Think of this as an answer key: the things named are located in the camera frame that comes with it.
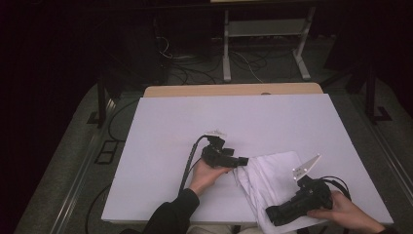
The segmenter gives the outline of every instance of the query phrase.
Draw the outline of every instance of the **clear plastic piece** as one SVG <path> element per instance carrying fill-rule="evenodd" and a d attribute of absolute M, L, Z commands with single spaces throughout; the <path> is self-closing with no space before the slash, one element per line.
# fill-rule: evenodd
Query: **clear plastic piece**
<path fill-rule="evenodd" d="M 305 176 L 310 171 L 310 169 L 316 164 L 316 162 L 319 160 L 320 157 L 321 155 L 318 154 L 316 157 L 307 161 L 305 164 L 301 165 L 298 168 L 293 169 L 292 177 L 294 178 L 294 180 L 298 181 L 298 179 Z"/>
<path fill-rule="evenodd" d="M 226 137 L 227 135 L 221 133 L 219 130 L 213 130 L 205 133 L 206 136 Z"/>

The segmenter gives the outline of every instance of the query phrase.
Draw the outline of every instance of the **person's left hand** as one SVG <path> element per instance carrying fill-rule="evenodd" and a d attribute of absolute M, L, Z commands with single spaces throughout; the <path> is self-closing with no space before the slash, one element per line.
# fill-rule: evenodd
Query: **person's left hand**
<path fill-rule="evenodd" d="M 225 173 L 228 173 L 232 168 L 212 168 L 204 159 L 198 161 L 194 166 L 194 173 L 189 188 L 200 197 L 204 191 L 215 184 L 215 181 Z"/>

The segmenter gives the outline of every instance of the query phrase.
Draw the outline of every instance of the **white towel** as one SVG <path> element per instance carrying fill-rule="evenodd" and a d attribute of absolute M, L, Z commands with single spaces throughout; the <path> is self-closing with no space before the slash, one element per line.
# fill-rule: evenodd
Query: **white towel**
<path fill-rule="evenodd" d="M 289 151 L 249 158 L 247 166 L 235 169 L 236 178 L 264 233 L 281 234 L 318 223 L 315 219 L 304 216 L 276 227 L 265 212 L 268 207 L 290 200 L 299 190 L 292 178 L 292 169 L 300 165 L 297 153 Z"/>

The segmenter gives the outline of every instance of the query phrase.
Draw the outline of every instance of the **white board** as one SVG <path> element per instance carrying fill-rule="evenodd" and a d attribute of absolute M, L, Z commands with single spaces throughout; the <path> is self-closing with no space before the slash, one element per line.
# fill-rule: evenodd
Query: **white board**
<path fill-rule="evenodd" d="M 357 205 L 381 222 L 393 222 L 328 95 L 142 98 L 102 219 L 147 221 L 174 200 L 192 145 L 212 130 L 227 135 L 224 146 L 234 148 L 235 157 L 295 151 L 306 162 L 321 154 L 310 177 L 342 178 Z M 206 145 L 203 139 L 193 162 Z M 255 222 L 232 173 L 202 196 L 191 220 Z"/>

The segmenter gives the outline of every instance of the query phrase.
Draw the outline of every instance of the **hand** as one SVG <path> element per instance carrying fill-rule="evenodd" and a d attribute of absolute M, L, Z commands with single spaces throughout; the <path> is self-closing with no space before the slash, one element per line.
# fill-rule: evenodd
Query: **hand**
<path fill-rule="evenodd" d="M 385 229 L 382 224 L 362 211 L 341 192 L 331 191 L 331 199 L 333 200 L 332 210 L 313 210 L 307 212 L 307 215 L 332 220 L 345 228 L 361 233 L 379 233 Z"/>
<path fill-rule="evenodd" d="M 194 167 L 189 188 L 200 197 L 207 188 L 215 184 L 215 181 L 222 174 L 228 173 L 231 170 L 232 168 L 212 168 L 204 159 L 201 159 Z"/>

